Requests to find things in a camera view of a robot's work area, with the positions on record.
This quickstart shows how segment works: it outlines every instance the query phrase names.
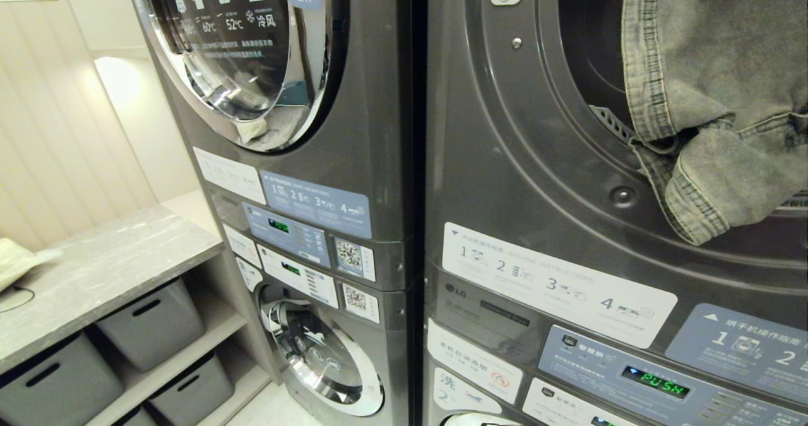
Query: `paneled wall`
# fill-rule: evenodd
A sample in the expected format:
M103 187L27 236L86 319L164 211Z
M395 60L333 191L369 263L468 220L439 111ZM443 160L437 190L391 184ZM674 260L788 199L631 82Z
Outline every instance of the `paneled wall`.
M68 0L0 3L0 235L32 250L155 203Z

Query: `qr code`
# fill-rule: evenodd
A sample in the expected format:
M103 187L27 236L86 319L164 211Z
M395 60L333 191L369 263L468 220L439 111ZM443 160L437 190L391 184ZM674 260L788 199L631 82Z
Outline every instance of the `qr code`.
M367 294L352 288L350 285L343 285L345 288L345 301L349 306L367 310Z
M362 253L359 245L355 245L354 243L343 240L337 240L337 257L340 258L340 263L343 263L348 267L362 267Z

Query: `marble countertop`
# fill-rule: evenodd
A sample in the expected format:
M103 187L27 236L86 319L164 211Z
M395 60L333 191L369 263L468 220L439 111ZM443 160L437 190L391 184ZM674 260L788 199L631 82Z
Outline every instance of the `marble countertop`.
M64 254L15 283L30 289L33 299L0 312L0 374L216 256L224 245L185 217L155 205L49 249Z

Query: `digital display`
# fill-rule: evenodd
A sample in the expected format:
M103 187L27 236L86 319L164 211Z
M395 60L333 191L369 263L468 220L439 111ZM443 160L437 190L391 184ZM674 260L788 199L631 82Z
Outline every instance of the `digital display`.
M594 424L594 426L617 426L617 424L612 423L611 421L608 420L604 420L603 418L600 417L592 418L591 424Z
M292 267L292 265L289 265L288 263L281 262L280 266L283 267L283 268L286 268L287 270L291 271L292 273L296 274L297 276L300 276L300 270L298 270L295 267Z
M283 224L283 222L277 222L274 219L270 219L269 225L271 225L271 227L277 228L277 230L280 230L281 232L286 232L287 234L289 233L289 226Z
M640 369L632 368L631 366L626 366L626 368L623 369L622 376L678 399L684 399L687 394L690 393L689 388L684 388L683 386L677 385L674 382L656 377L654 374L640 371Z

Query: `gray appliance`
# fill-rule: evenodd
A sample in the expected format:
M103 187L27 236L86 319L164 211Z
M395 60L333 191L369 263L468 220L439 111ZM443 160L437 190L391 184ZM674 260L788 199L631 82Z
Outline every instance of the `gray appliance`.
M412 352L422 310L410 291L381 292L332 278L259 246L265 263L254 298L278 357L288 362L283 382L323 424L358 426L419 423L412 400L420 389Z
M421 284L422 251L415 248L422 232L413 229L413 189L422 181L413 179L419 129L410 97L410 0L133 1L208 202L236 254L230 267L246 279L275 273L257 243L288 267L305 265L321 279L355 285L356 302L360 289L380 305L388 295L403 302L417 293L410 286ZM308 293L306 283L294 288ZM421 308L401 314L396 326L401 320L421 328ZM388 322L355 325L348 334L359 341L354 333L367 331L363 349L375 352ZM412 343L417 351L410 352L401 342L400 356L419 360L419 346ZM407 377L384 381L388 397L378 412L406 421L418 404L411 388ZM332 404L312 402L291 383L290 390L326 423L338 417Z
M518 411L539 377L640 424L802 426L805 196L678 239L627 145L621 3L429 0L427 316L523 371ZM442 302L460 281L508 302Z

